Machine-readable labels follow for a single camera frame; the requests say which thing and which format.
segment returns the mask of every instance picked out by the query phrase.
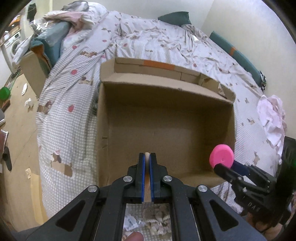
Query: open cardboard box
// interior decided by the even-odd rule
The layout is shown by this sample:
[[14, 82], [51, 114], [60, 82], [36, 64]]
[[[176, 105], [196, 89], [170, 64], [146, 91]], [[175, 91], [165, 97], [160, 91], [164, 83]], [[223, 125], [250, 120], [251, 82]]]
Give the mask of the open cardboard box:
[[209, 156], [234, 149], [235, 95], [199, 72], [154, 61], [115, 58], [101, 65], [98, 102], [99, 186], [126, 175], [140, 152], [184, 184], [223, 182]]

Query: wooden floor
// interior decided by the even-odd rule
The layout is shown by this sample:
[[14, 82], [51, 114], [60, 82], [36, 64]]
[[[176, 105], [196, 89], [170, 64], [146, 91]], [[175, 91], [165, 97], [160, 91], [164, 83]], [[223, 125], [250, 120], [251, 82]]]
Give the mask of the wooden floor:
[[[3, 173], [0, 174], [0, 215], [12, 224], [16, 231], [38, 226], [34, 218], [30, 179], [25, 170], [39, 175], [37, 127], [35, 122], [38, 101], [28, 84], [22, 96], [22, 88], [27, 80], [19, 76], [11, 90], [11, 105], [5, 111], [6, 123], [1, 127], [8, 131], [12, 171], [9, 172], [2, 161]], [[31, 98], [35, 104], [28, 110], [25, 101]]]

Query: pink round object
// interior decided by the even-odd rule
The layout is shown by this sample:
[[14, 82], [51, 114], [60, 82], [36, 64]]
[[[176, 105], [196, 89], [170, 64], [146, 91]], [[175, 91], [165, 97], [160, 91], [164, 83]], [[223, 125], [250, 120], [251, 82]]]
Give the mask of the pink round object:
[[221, 163], [224, 166], [231, 168], [234, 161], [234, 154], [228, 145], [220, 144], [216, 146], [210, 155], [210, 165], [214, 168]]

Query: orange stripe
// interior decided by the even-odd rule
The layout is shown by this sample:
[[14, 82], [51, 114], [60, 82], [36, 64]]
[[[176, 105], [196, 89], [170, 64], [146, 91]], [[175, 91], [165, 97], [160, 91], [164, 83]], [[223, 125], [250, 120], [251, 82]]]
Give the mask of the orange stripe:
[[175, 69], [175, 66], [172, 64], [160, 63], [160, 62], [151, 61], [151, 60], [144, 60], [143, 65], [149, 66], [149, 67], [154, 67], [154, 68], [160, 68], [160, 69], [168, 69], [168, 70]]
[[235, 47], [231, 47], [229, 55], [233, 56], [235, 50], [236, 50]]

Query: metal bolt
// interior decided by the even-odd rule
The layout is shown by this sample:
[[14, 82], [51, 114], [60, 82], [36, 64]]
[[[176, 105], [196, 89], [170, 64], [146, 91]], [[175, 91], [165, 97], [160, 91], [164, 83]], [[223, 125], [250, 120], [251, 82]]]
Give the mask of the metal bolt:
[[198, 190], [200, 192], [206, 192], [207, 191], [207, 187], [205, 185], [200, 185], [200, 186], [198, 186]]
[[132, 181], [132, 177], [131, 176], [125, 176], [125, 177], [123, 177], [123, 180], [125, 181], [125, 182], [131, 182]]
[[91, 185], [87, 188], [87, 190], [89, 192], [96, 192], [98, 190], [98, 188], [95, 185]]
[[164, 180], [165, 182], [170, 182], [172, 179], [173, 179], [173, 178], [172, 178], [171, 176], [164, 176], [164, 177], [163, 177], [163, 180]]

